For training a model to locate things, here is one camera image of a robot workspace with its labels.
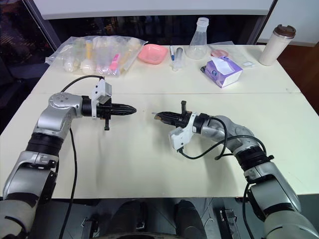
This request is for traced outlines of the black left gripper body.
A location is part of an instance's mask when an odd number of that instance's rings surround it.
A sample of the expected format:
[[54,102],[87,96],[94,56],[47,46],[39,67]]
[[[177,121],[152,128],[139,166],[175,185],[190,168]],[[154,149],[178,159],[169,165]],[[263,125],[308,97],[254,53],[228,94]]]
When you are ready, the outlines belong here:
[[111,102],[106,102],[104,104],[97,105],[97,117],[101,120],[105,120],[104,130],[109,131],[109,120],[111,119],[112,110],[115,107],[115,104]]

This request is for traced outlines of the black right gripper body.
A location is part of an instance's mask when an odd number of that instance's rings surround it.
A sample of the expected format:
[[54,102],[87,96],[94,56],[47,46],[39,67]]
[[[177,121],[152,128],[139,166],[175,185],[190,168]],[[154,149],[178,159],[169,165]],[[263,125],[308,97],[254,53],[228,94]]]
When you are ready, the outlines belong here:
[[176,127],[186,127],[189,123],[192,112],[186,110],[186,101],[181,101],[181,114],[177,115]]

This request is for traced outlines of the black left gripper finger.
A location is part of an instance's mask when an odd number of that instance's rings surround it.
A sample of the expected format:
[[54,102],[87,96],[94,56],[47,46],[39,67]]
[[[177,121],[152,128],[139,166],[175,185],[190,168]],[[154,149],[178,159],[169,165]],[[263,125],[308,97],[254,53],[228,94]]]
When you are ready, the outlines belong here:
[[132,115],[136,112],[137,112],[137,110],[119,109],[119,110],[114,110],[114,115],[115,116],[126,116],[126,115]]
[[125,104],[113,104],[113,109],[117,111],[136,111],[136,108]]

